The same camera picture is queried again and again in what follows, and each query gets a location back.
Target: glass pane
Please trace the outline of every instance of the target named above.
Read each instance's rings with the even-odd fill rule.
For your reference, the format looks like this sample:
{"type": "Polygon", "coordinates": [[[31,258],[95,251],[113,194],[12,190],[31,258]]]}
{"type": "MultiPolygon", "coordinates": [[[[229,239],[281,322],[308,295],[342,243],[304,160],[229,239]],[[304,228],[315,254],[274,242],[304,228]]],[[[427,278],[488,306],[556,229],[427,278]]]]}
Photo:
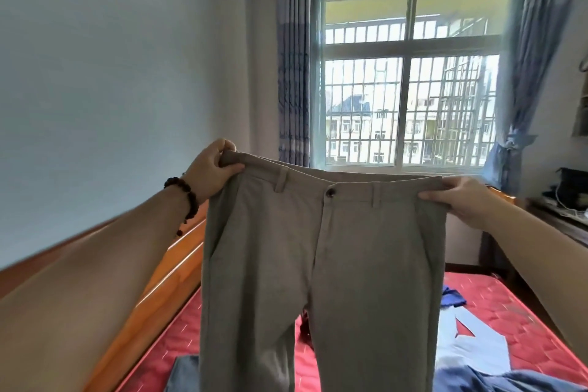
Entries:
{"type": "Polygon", "coordinates": [[[414,58],[405,165],[481,167],[496,137],[498,56],[414,58]]]}
{"type": "Polygon", "coordinates": [[[326,43],[404,40],[407,3],[408,0],[328,1],[326,43]]]}
{"type": "Polygon", "coordinates": [[[414,39],[502,34],[509,0],[416,0],[414,39]]]}
{"type": "Polygon", "coordinates": [[[327,164],[394,164],[402,62],[326,62],[327,164]]]}

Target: hand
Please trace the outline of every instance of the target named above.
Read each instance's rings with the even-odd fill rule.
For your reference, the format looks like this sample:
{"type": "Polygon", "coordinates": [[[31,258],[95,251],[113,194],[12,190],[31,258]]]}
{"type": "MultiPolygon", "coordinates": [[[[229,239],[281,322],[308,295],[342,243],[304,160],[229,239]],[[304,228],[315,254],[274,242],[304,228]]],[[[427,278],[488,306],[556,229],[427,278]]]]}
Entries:
{"type": "Polygon", "coordinates": [[[236,150],[236,147],[231,141],[223,138],[211,143],[200,152],[182,176],[192,188],[198,204],[207,201],[222,189],[227,180],[245,168],[244,164],[219,167],[219,159],[225,150],[236,150]]]}
{"type": "Polygon", "coordinates": [[[425,191],[419,193],[423,200],[448,203],[451,214],[466,225],[488,231],[496,212],[510,204],[505,202],[479,181],[471,177],[444,177],[446,191],[425,191]]]}

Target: white cloth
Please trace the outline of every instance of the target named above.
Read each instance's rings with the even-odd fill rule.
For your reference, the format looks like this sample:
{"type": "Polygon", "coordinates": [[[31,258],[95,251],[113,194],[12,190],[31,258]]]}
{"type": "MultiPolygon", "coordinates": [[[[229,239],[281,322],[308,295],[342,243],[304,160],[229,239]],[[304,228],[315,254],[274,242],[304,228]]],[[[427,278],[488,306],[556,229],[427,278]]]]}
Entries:
{"type": "Polygon", "coordinates": [[[511,370],[511,359],[504,336],[466,308],[448,307],[439,315],[435,369],[457,366],[470,366],[488,375],[502,375],[511,370]],[[456,319],[474,336],[458,335],[456,319]]]}

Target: pants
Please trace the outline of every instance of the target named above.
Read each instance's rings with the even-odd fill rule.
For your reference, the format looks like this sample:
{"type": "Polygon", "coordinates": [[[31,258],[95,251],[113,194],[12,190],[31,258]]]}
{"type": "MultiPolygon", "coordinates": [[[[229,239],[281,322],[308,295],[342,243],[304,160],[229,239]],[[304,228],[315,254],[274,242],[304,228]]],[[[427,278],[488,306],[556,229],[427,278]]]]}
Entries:
{"type": "Polygon", "coordinates": [[[202,391],[293,392],[306,307],[323,392],[430,392],[447,209],[416,194],[440,177],[232,163],[207,217],[202,391]]]}

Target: bed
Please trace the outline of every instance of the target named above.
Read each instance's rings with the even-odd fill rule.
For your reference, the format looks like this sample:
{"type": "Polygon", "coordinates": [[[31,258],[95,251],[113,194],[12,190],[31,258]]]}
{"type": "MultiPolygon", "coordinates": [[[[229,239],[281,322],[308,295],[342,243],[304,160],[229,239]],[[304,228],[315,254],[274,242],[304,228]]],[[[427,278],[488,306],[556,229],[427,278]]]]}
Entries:
{"type": "MultiPolygon", "coordinates": [[[[513,369],[536,370],[588,386],[588,368],[498,279],[481,274],[446,273],[467,308],[507,338],[513,369]]],[[[154,342],[116,392],[162,392],[176,357],[198,352],[201,293],[198,290],[154,342]]],[[[312,349],[299,341],[296,326],[296,390],[319,392],[319,372],[312,349]]],[[[467,329],[460,328],[461,333],[467,329]]]]}

